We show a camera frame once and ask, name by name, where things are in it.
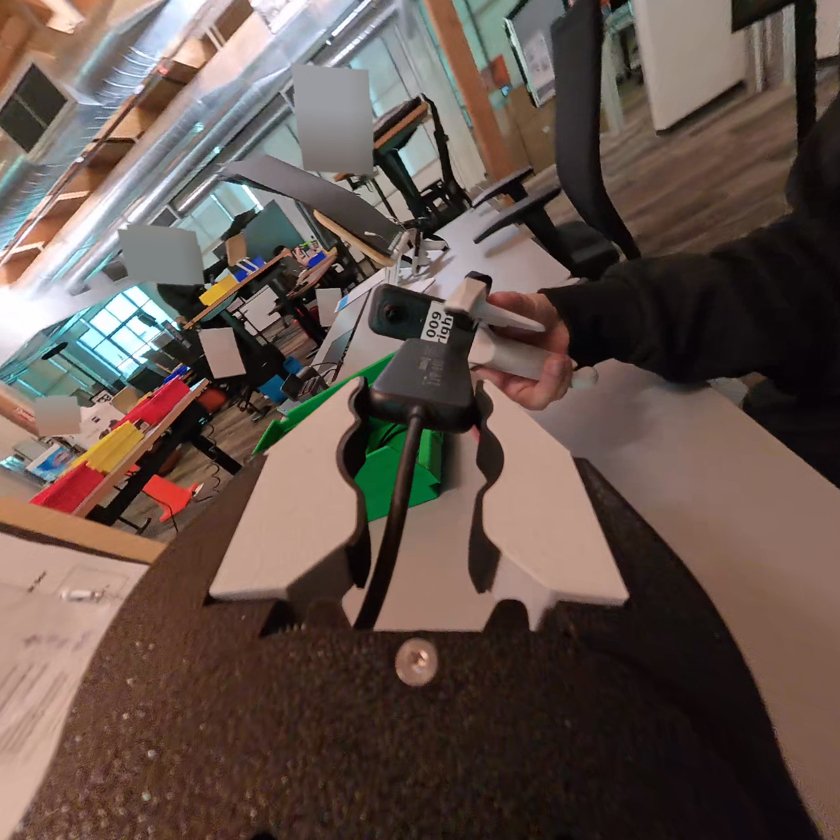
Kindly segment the dark partition screen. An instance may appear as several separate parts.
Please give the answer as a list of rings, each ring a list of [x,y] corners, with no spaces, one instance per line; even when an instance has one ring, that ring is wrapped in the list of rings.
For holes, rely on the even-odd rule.
[[[245,256],[251,261],[257,258],[265,262],[276,257],[282,250],[293,251],[305,242],[276,202],[268,203],[244,227]]]

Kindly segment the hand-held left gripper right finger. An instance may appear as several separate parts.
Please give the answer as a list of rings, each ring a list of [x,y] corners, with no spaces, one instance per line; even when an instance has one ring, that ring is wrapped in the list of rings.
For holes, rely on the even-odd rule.
[[[488,381],[476,384],[469,531],[477,593],[521,609],[538,632],[561,604],[623,606],[629,590],[571,452]]]

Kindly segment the person's right forearm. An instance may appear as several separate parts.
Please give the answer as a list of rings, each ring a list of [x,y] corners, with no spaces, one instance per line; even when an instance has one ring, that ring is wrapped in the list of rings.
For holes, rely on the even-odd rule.
[[[616,360],[669,382],[758,373],[838,397],[838,220],[793,214],[705,255],[623,262],[543,288],[579,364]]]

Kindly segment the grey usb hub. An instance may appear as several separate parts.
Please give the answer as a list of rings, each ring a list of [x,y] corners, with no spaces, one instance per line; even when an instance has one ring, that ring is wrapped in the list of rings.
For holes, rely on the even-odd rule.
[[[478,408],[467,352],[451,343],[408,339],[369,387],[369,415],[422,428],[462,434],[476,423]]]

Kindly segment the black office chair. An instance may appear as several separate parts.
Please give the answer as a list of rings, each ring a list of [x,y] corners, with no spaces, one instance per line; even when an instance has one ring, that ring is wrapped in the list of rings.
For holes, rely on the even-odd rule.
[[[487,188],[474,208],[497,197],[511,204],[474,237],[476,245],[503,229],[526,228],[572,277],[587,280],[641,257],[602,173],[603,36],[599,2],[575,2],[552,23],[556,183],[530,191],[524,182],[532,170],[522,169]]]

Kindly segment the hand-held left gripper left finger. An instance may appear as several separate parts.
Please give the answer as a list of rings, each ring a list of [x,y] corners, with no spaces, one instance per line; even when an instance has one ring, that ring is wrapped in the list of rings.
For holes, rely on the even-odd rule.
[[[371,571],[364,494],[368,384],[357,376],[266,453],[265,464],[208,594],[215,601],[274,600],[298,619],[341,602]]]

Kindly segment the instruction sheet display stand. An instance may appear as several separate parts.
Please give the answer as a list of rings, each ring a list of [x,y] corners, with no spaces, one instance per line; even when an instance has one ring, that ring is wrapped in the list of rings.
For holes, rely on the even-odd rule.
[[[82,677],[163,542],[1,499],[1,836],[46,777]],[[65,589],[104,589],[98,603]]]

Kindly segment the silver ventilation duct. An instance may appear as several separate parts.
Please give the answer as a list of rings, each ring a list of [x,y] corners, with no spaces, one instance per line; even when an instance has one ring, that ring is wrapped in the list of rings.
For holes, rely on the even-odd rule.
[[[71,295],[119,249],[119,231],[153,219],[180,184],[223,149],[329,41],[393,2],[254,2],[254,12],[155,121],[70,231],[61,279]]]

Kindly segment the red storage bin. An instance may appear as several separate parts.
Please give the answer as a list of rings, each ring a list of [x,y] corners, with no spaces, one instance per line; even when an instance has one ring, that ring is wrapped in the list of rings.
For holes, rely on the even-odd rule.
[[[73,514],[106,479],[106,474],[78,461],[56,481],[31,498],[30,505]]]
[[[191,393],[190,386],[181,376],[165,381],[156,391],[146,395],[131,409],[121,422],[131,424],[144,431],[159,424],[165,416]]]

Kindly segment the blue bag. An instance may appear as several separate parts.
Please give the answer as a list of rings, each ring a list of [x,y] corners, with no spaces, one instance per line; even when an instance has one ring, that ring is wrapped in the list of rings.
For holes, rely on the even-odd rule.
[[[290,376],[298,375],[302,369],[303,365],[297,359],[286,357],[278,372],[274,373],[263,384],[257,386],[257,391],[273,403],[283,403],[288,397],[282,391],[282,386]]]

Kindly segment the green storage bin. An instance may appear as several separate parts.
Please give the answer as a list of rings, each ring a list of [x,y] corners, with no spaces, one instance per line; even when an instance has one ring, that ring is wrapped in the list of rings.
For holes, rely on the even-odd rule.
[[[287,436],[349,380],[346,378],[336,381],[325,391],[288,411],[284,419],[272,421],[252,455],[265,452]],[[367,520],[372,522],[384,518],[389,511],[406,428],[377,418],[369,420],[368,428],[365,462],[354,479],[364,494]],[[409,507],[424,504],[439,496],[444,464],[444,441],[445,436],[440,432],[429,429],[423,431],[416,454]]]

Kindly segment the person's right hand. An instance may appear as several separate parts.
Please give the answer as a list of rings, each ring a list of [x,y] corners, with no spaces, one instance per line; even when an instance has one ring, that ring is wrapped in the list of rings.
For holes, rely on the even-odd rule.
[[[486,366],[475,367],[474,378],[493,382],[513,402],[528,411],[542,411],[559,401],[571,388],[574,362],[569,354],[569,330],[550,300],[542,293],[507,291],[493,292],[487,300],[492,306],[541,323],[543,332],[520,329],[496,329],[496,332],[512,341],[541,348],[549,356],[537,381]]]

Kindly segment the dark desk devices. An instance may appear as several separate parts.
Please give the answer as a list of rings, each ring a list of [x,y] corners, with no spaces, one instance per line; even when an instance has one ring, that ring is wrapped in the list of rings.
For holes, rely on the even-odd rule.
[[[325,377],[333,371],[334,364],[331,363],[306,366],[296,374],[289,374],[283,381],[280,392],[286,399],[295,403],[306,402],[329,388]]]

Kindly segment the wooden post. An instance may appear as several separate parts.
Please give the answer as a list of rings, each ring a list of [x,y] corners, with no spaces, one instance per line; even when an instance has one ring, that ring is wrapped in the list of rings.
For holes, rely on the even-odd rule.
[[[513,173],[511,158],[454,3],[424,4],[465,104],[490,183],[501,181]]]

